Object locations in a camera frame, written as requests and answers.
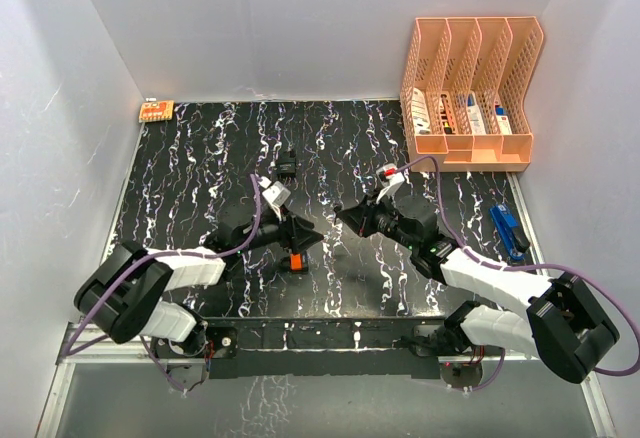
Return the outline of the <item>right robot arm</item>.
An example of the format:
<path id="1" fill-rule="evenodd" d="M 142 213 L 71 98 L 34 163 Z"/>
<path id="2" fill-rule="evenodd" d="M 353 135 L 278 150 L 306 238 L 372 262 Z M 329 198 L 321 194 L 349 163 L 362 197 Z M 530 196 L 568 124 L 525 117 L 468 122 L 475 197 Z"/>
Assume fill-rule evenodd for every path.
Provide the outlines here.
<path id="1" fill-rule="evenodd" d="M 436 355 L 466 355 L 479 346 L 513 350 L 540 359 L 555 375 L 580 383 L 618 342 L 620 333 L 583 279 L 557 278 L 469 256 L 442 233 L 428 208 L 399 210 L 388 198 L 366 196 L 355 206 L 336 206 L 337 220 L 361 238 L 379 233 L 410 252 L 424 277 L 491 301 L 468 300 L 435 331 L 409 339 Z"/>

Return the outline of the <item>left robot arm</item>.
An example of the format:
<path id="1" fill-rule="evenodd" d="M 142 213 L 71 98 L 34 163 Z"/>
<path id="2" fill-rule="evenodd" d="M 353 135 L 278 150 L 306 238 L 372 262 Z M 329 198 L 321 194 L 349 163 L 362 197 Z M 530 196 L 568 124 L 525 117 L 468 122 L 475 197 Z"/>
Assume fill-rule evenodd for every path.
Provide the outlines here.
<path id="1" fill-rule="evenodd" d="M 207 321 L 184 305 L 165 301 L 166 293 L 216 286 L 241 268 L 245 251 L 273 244 L 287 252 L 283 263 L 290 270 L 303 271 L 306 251 L 322 240 L 312 222 L 281 207 L 265 209 L 246 224 L 221 223 L 196 249 L 152 251 L 125 241 L 76 293 L 74 305 L 84 319 L 64 354 L 88 347 L 73 344 L 93 323 L 117 344 L 149 337 L 170 342 L 186 357 L 197 356 L 206 345 Z"/>

